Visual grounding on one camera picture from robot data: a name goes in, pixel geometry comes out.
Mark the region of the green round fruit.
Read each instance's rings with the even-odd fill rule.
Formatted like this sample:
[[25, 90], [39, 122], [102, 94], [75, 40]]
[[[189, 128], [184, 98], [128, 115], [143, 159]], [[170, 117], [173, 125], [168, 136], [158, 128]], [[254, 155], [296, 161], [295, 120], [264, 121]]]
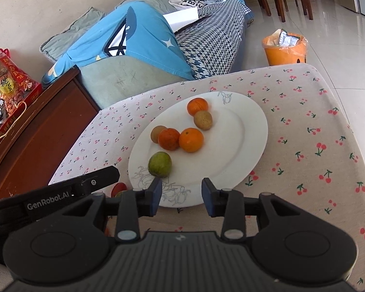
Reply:
[[168, 177], [172, 170], [172, 159], [166, 152], [156, 152], [150, 157], [147, 170], [158, 178]]

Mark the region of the white plate with flower drawing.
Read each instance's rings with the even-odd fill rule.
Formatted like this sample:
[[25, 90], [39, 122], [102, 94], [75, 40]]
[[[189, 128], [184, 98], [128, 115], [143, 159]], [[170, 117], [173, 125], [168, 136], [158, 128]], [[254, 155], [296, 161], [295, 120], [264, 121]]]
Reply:
[[[255, 168], [268, 139], [268, 123], [261, 107], [236, 92], [201, 94], [209, 104], [213, 126], [204, 131], [204, 146], [195, 153], [178, 149], [169, 153], [172, 170], [163, 179], [160, 206], [186, 208], [203, 203], [201, 182], [205, 177], [218, 188], [235, 188]], [[133, 188], [146, 189], [154, 179], [147, 163], [161, 148], [150, 139], [152, 129], [163, 125], [182, 131], [193, 127], [188, 100], [180, 101], [158, 115], [132, 148], [128, 177]]]

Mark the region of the large orange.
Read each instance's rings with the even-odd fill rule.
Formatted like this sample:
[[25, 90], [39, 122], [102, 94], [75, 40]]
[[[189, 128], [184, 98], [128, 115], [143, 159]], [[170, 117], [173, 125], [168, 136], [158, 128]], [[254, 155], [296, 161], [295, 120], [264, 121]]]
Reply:
[[199, 151], [204, 145], [204, 135], [197, 128], [186, 128], [179, 136], [179, 147], [188, 153]]
[[188, 114], [191, 116], [195, 116], [195, 114], [199, 111], [207, 111], [209, 105], [204, 98], [194, 98], [188, 102], [186, 109]]

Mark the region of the small orange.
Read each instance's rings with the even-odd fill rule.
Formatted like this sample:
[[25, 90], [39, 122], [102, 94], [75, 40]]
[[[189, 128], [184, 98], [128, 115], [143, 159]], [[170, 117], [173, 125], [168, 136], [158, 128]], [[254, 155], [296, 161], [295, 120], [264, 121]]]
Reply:
[[174, 151], [179, 148], [180, 133], [175, 128], [166, 128], [158, 135], [159, 146], [168, 151]]

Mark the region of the brown kiwi back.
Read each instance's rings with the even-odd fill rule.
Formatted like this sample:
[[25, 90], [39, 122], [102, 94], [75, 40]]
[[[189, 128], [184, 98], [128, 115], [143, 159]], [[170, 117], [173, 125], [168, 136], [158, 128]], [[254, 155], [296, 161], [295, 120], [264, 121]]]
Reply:
[[152, 140], [152, 142], [154, 142], [155, 144], [158, 143], [158, 137], [159, 134], [163, 131], [166, 130], [167, 127], [163, 126], [163, 125], [158, 125], [156, 127], [153, 128], [151, 134], [150, 134], [150, 138]]

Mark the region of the brown kiwi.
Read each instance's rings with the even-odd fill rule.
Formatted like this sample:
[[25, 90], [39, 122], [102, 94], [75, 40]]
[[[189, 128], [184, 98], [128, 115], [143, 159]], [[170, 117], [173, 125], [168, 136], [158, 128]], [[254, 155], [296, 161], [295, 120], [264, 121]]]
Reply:
[[198, 111], [194, 115], [194, 123], [201, 130], [209, 130], [212, 128], [213, 119], [208, 111]]
[[159, 134], [163, 131], [166, 130], [167, 127], [163, 126], [163, 125], [158, 125], [156, 127], [153, 128], [151, 134], [150, 134], [150, 138], [152, 140], [152, 142], [154, 142], [155, 144], [158, 143], [158, 137]]

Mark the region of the brown kiwi front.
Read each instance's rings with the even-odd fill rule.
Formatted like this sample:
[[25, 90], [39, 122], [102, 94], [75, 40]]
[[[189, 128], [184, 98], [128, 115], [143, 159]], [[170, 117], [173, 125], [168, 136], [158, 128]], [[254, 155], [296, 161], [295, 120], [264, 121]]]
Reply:
[[208, 111], [198, 111], [194, 115], [194, 123], [201, 130], [209, 130], [212, 128], [213, 119]]

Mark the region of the green fruit from plate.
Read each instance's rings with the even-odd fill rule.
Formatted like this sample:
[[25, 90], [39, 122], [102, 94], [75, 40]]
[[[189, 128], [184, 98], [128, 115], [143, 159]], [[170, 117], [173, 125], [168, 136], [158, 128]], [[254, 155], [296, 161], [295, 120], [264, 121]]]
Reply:
[[120, 192], [118, 192], [117, 194], [115, 194], [115, 198], [119, 198], [119, 197], [121, 197], [122, 196], [122, 194], [124, 193], [124, 192], [126, 192], [127, 190], [124, 190], [124, 191], [120, 191]]

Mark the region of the dark wooden side cabinet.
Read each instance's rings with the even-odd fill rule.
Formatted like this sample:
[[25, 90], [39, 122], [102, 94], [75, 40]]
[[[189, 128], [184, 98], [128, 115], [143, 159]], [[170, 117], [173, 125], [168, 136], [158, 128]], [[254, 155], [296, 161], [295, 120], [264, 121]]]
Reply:
[[78, 67], [52, 83], [0, 142], [0, 199], [48, 185], [98, 112]]

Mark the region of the red snack gift bag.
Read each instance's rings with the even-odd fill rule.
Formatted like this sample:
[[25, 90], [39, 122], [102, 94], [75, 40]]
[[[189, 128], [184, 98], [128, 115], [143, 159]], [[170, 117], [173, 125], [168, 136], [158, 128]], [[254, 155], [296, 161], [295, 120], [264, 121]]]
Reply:
[[42, 93], [42, 85], [22, 71], [0, 48], [0, 141]]

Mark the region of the green sofa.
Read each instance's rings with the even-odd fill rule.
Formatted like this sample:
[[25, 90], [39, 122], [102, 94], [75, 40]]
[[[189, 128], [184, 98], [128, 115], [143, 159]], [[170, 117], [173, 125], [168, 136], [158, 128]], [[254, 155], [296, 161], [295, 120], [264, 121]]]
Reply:
[[99, 109], [184, 78], [133, 57], [109, 57], [80, 68], [80, 83]]

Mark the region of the houndstooth sofa cover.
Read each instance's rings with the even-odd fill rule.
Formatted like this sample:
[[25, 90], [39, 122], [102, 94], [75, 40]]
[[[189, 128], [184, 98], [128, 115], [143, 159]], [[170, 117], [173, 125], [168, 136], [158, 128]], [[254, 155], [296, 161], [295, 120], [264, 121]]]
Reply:
[[246, 31], [254, 15], [239, 0], [211, 3], [198, 10], [199, 20], [177, 33], [177, 42], [195, 79], [240, 71]]

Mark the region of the grey green cushion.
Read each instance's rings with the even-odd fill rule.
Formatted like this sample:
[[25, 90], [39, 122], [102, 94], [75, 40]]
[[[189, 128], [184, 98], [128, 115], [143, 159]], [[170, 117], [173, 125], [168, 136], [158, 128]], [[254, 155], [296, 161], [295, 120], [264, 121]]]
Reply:
[[62, 32], [50, 37], [41, 44], [39, 52], [49, 61], [55, 63], [68, 48], [82, 37], [94, 24], [107, 14], [99, 9], [90, 7]]

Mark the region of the blue blanket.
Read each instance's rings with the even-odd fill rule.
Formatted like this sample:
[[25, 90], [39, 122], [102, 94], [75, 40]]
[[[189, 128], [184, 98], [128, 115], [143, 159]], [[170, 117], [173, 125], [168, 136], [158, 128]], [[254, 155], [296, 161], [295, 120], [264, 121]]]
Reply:
[[186, 80], [194, 78], [165, 17], [147, 3], [134, 1], [118, 7], [79, 37], [45, 73], [42, 86], [49, 87], [74, 66], [122, 56]]

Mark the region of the white paper on sofa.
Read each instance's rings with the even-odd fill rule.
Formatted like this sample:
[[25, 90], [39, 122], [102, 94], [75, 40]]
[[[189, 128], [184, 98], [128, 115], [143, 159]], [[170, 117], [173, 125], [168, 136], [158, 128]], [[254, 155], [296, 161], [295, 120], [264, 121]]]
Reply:
[[178, 32], [180, 29], [199, 20], [198, 8], [190, 7], [180, 11], [175, 11], [163, 15], [172, 31]]

